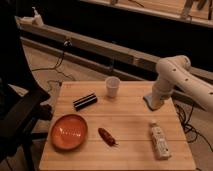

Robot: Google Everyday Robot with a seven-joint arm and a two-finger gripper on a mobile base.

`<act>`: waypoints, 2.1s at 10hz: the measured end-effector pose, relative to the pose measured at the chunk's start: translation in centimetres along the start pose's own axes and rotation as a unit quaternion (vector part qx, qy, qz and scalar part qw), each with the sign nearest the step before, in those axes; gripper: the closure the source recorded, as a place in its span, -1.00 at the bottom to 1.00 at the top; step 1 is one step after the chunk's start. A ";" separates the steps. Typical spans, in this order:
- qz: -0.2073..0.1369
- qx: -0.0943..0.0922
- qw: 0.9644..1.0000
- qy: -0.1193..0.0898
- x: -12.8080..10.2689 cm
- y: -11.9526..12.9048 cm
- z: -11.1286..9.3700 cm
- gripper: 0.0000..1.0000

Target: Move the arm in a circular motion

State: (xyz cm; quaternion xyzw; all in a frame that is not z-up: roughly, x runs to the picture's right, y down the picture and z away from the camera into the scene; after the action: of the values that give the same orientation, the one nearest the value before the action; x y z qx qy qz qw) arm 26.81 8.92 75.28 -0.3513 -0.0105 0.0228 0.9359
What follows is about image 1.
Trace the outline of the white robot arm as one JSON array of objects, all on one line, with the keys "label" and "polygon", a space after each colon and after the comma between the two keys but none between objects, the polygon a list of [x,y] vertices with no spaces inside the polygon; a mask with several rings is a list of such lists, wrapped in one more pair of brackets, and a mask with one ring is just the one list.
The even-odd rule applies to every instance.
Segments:
[{"label": "white robot arm", "polygon": [[143,99],[151,110],[158,110],[171,97],[175,86],[188,94],[209,113],[213,113],[213,85],[193,76],[190,59],[185,55],[161,58],[156,64],[157,80],[152,92]]}]

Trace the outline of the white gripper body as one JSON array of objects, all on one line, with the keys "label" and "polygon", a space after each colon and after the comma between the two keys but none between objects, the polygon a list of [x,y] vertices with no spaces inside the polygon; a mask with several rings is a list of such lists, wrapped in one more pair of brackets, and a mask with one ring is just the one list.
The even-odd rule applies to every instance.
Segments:
[{"label": "white gripper body", "polygon": [[160,109],[164,104],[164,101],[159,96],[152,93],[145,95],[143,99],[146,102],[148,108],[152,111]]}]

